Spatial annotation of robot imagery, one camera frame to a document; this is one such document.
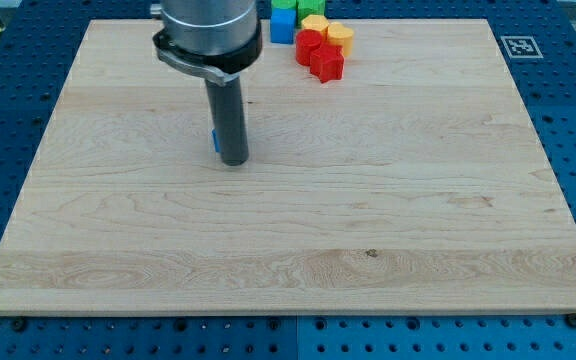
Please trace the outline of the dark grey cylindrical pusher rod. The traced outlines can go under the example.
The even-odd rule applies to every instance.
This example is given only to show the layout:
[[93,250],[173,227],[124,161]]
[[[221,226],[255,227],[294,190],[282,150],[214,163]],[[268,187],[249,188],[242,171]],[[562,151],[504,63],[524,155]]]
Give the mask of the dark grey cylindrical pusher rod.
[[239,166],[249,158],[245,114],[240,79],[223,86],[205,81],[221,160],[228,166]]

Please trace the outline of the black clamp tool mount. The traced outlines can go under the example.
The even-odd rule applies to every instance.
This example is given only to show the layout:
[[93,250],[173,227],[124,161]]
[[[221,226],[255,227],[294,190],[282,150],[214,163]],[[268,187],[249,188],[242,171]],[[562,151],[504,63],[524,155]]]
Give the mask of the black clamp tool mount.
[[218,55],[202,55],[187,51],[176,45],[169,31],[160,30],[152,41],[159,61],[184,74],[202,78],[224,87],[235,80],[239,73],[250,67],[263,49],[262,23],[256,23],[250,40],[241,47]]

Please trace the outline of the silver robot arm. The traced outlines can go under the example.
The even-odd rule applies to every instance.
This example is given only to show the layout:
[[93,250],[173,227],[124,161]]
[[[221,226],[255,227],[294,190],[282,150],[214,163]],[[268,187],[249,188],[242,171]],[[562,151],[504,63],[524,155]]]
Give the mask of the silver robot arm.
[[249,148],[240,72],[263,48],[255,0],[162,0],[159,17],[158,60],[204,80],[221,161],[244,164]]

